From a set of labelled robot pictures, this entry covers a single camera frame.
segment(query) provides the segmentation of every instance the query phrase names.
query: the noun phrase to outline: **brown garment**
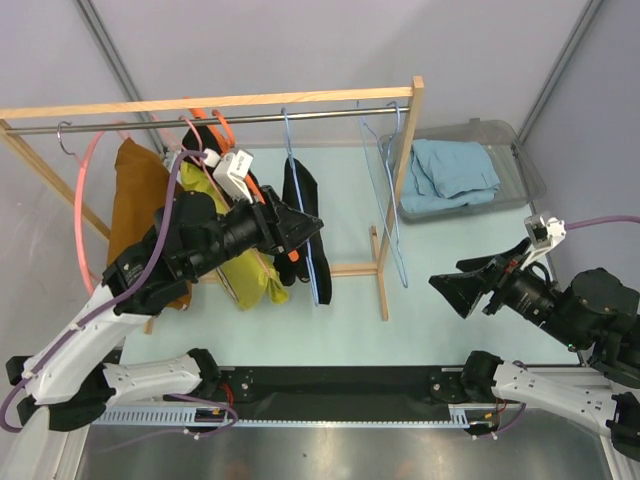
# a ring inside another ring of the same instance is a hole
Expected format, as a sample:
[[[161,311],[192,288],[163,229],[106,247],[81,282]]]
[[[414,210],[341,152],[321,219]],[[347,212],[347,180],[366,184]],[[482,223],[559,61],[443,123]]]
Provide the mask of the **brown garment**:
[[[111,236],[107,265],[127,247],[142,240],[153,226],[153,214],[164,206],[169,184],[169,172],[155,153],[128,138],[116,157],[116,194],[113,199]],[[176,194],[182,187],[176,185]],[[171,302],[170,307],[185,309],[191,302],[189,294]]]

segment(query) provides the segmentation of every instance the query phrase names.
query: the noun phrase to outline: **wooden rack frame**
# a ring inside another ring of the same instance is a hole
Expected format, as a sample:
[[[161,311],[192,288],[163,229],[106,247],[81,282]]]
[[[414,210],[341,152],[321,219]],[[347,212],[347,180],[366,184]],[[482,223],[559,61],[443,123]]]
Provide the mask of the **wooden rack frame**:
[[[16,118],[38,118],[66,115],[97,115],[130,112],[151,112],[160,110],[186,110],[189,108],[221,108],[251,105],[281,105],[307,102],[335,102],[371,99],[408,98],[408,113],[400,138],[400,148],[393,171],[393,183],[396,198],[389,201],[386,224],[391,232],[394,227],[393,209],[397,207],[402,194],[402,186],[409,165],[411,143],[416,129],[420,108],[424,99],[424,82],[422,77],[413,77],[410,87],[367,88],[357,90],[328,90],[317,92],[276,93],[262,95],[239,95],[227,97],[205,97],[175,100],[154,100],[143,102],[100,103],[92,105],[70,105],[58,107],[4,108],[0,109],[0,139],[21,158],[52,190],[57,192],[70,206],[73,206],[74,191],[60,178],[31,146],[19,135],[11,133],[11,126],[6,120]],[[89,207],[83,205],[85,223],[95,229],[105,239],[109,238],[109,227]],[[384,287],[384,267],[389,255],[390,243],[386,236],[378,239],[375,227],[370,229],[372,244],[372,261],[331,266],[334,277],[350,277],[374,275],[378,282],[380,307],[383,320],[389,319],[389,307]],[[206,275],[204,282],[215,282],[215,274]]]

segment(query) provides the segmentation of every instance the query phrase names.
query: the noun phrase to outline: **plastic bin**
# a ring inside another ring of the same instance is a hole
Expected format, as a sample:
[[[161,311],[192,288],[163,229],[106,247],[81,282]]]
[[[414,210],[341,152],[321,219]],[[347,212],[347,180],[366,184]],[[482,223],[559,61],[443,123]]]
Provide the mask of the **plastic bin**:
[[[547,187],[531,163],[524,146],[517,140],[516,132],[506,122],[472,119],[463,125],[416,130],[414,139],[418,138],[480,143],[491,157],[493,167],[500,178],[500,189],[492,202],[465,205],[437,212],[410,213],[404,210],[400,202],[398,215],[407,223],[518,208],[542,197],[547,192]],[[387,135],[382,142],[386,144],[388,139]]]

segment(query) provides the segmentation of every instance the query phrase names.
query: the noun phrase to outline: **blue folded cloth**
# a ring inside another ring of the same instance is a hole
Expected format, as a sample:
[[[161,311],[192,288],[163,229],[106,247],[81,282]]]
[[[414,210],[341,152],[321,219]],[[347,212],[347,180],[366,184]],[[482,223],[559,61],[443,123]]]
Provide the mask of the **blue folded cloth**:
[[[493,200],[500,179],[491,158],[477,142],[413,142],[402,206],[425,213]]]

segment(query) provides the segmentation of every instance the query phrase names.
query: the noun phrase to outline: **light blue hanger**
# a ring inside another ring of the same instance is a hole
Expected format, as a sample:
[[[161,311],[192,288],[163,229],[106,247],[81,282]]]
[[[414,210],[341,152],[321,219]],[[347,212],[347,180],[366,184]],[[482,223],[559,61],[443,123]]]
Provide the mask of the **light blue hanger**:
[[[302,194],[300,193],[300,184],[298,183],[298,172],[296,170],[296,162],[293,159],[293,151],[291,149],[291,128],[289,127],[289,116],[287,115],[287,109],[282,107],[280,111],[284,117],[285,126],[285,147],[287,149],[287,160],[291,166],[293,172],[293,183],[296,186],[296,195],[298,196],[298,205],[300,211],[304,213],[304,205],[302,204]],[[313,293],[313,303],[317,307],[320,303],[320,297],[318,295],[318,283],[316,282],[316,271],[313,268],[313,262],[311,261],[311,242],[307,240],[307,270],[309,271],[309,277],[311,278],[311,292]]]
[[[384,171],[386,173],[387,176],[387,182],[389,184],[389,190],[391,191],[391,198],[396,198],[396,192],[395,192],[395,188],[393,186],[393,175],[391,174],[391,166],[389,164],[389,159],[391,158],[391,153],[393,151],[393,142],[396,138],[396,136],[398,135],[398,133],[400,132],[400,107],[398,107],[398,104],[396,102],[391,102],[388,103],[387,106],[394,106],[396,109],[396,129],[393,132],[393,135],[391,135],[389,137],[389,141],[387,143],[387,148],[383,148],[382,143],[380,142],[380,138],[378,137],[378,135],[376,135],[376,132],[373,131],[373,129],[371,127],[369,127],[369,125],[367,124],[367,122],[365,121],[364,117],[360,117],[360,137],[362,138],[362,147],[364,148],[364,156],[367,162],[367,170],[369,170],[369,177],[371,177],[371,184],[373,185],[373,192],[376,195],[376,202],[378,203],[378,209],[380,210],[380,216],[382,217],[382,225],[384,226],[384,233],[383,235],[386,235],[389,238],[389,242],[391,242],[391,233],[389,232],[389,228],[387,227],[387,222],[386,219],[384,217],[384,210],[382,208],[382,204],[380,203],[380,197],[378,196],[378,191],[376,190],[375,187],[375,182],[373,179],[373,171],[371,169],[371,160],[369,159],[369,149],[367,148],[367,143],[365,140],[365,132],[364,129],[362,127],[365,127],[367,130],[369,130],[369,132],[371,132],[371,134],[373,135],[373,137],[376,139],[376,145],[378,147],[378,153],[380,153],[380,157],[382,158],[382,165],[384,167]],[[402,251],[400,249],[400,224],[398,223],[398,208],[395,205],[395,202],[393,204],[393,218],[395,220],[395,232],[396,232],[396,239],[395,239],[395,244],[396,244],[396,249],[394,251],[393,248],[391,248],[391,254],[393,255],[393,259],[395,261],[396,264],[396,268],[398,269],[398,275],[400,276],[400,282],[402,283],[402,286],[404,288],[408,288],[409,287],[409,278],[407,277],[407,269],[405,267],[404,264],[404,258],[402,256]]]

